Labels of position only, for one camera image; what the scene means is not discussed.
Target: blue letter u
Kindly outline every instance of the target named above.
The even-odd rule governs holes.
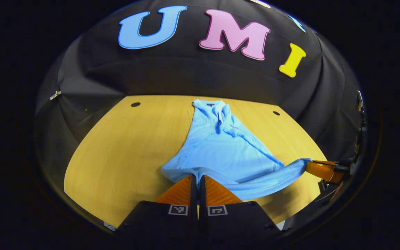
[[[126,49],[143,49],[164,43],[171,38],[177,28],[180,12],[188,9],[186,6],[169,6],[158,10],[163,13],[160,30],[153,35],[140,35],[140,25],[149,11],[126,17],[119,24],[118,44]]]

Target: wooden table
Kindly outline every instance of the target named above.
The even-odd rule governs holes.
[[[173,185],[160,167],[183,145],[197,98],[228,103],[232,113],[286,165],[298,158],[326,160],[310,136],[278,106],[225,98],[132,95],[114,106],[76,149],[66,172],[65,193],[91,214],[119,226],[139,201],[153,201]],[[141,105],[132,107],[135,102]],[[318,181],[305,172],[283,190],[254,201],[280,223],[319,195]]]

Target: light blue shirt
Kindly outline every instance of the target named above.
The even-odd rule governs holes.
[[[223,101],[195,100],[191,128],[180,151],[162,166],[173,182],[208,175],[241,200],[275,193],[297,180],[307,161],[285,166],[231,113]]]

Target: pink letter m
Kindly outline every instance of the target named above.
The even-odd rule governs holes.
[[[208,9],[206,14],[211,16],[211,22],[206,39],[199,43],[200,47],[214,50],[223,49],[225,44],[220,41],[223,32],[232,52],[236,51],[248,39],[248,44],[242,49],[242,54],[256,60],[265,59],[263,49],[266,35],[270,33],[267,27],[252,22],[240,29],[234,17],[228,12]]]

